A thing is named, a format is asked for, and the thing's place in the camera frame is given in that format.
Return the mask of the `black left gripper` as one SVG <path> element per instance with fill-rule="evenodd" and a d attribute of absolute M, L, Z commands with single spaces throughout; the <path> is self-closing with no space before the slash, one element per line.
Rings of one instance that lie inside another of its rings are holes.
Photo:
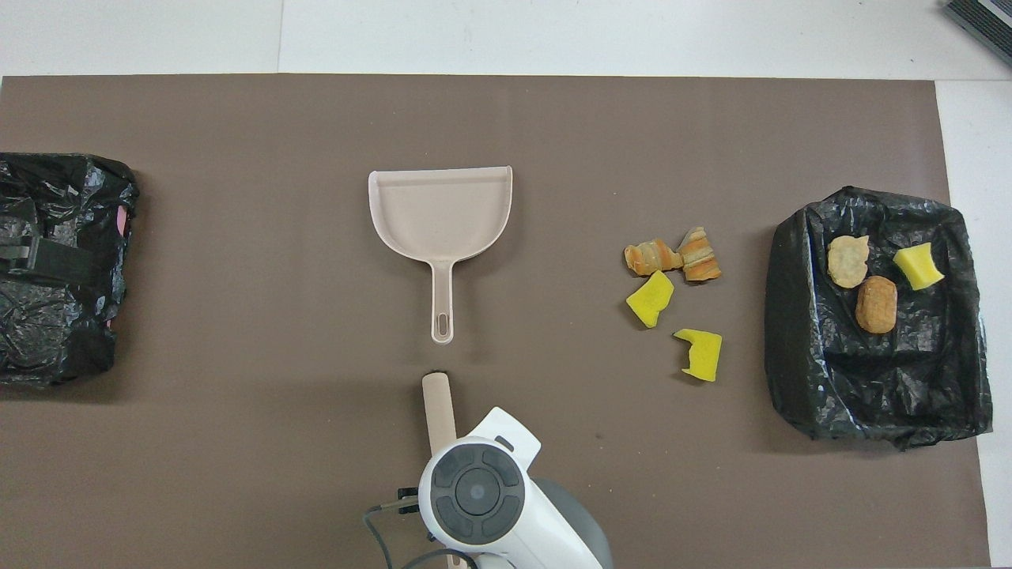
<path fill-rule="evenodd" d="M 93 254 L 40 236 L 22 236 L 1 245 L 2 272 L 25 280 L 92 284 Z"/>

